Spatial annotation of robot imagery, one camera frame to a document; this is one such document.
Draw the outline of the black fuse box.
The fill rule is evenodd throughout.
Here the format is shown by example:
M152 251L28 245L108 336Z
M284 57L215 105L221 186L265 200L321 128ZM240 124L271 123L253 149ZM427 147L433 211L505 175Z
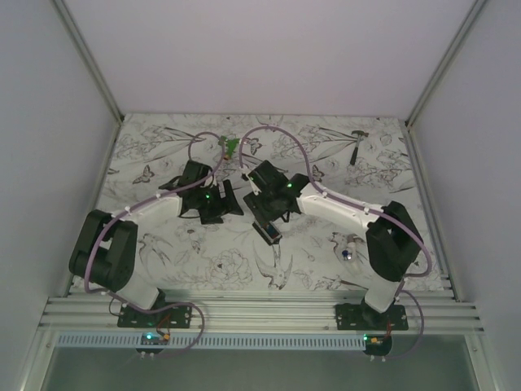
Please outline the black fuse box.
M254 221L252 226L269 246L279 244L282 234L272 222Z

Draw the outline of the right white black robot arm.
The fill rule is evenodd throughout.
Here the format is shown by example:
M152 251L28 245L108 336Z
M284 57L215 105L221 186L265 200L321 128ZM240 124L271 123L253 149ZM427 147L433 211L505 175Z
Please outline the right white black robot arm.
M389 308L423 241L404 205L368 204L318 186L303 174L287 178L267 160L242 170L252 191L243 197L254 216L253 227L270 245L282 235L274 222L293 213L319 217L363 239L373 276L367 286L361 321L380 329L390 319Z

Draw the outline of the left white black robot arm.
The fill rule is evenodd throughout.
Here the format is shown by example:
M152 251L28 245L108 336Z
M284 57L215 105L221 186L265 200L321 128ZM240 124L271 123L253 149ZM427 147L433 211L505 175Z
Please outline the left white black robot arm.
M243 215L231 181L217 181L216 169L188 160L182 174L159 186L151 198L119 213L89 212L68 263L69 271L84 280L89 293L106 292L137 310L148 327L165 320L166 307L157 301L160 290L136 270L143 249L160 239L144 229L159 226L194 210L204 225L222 224L226 214Z

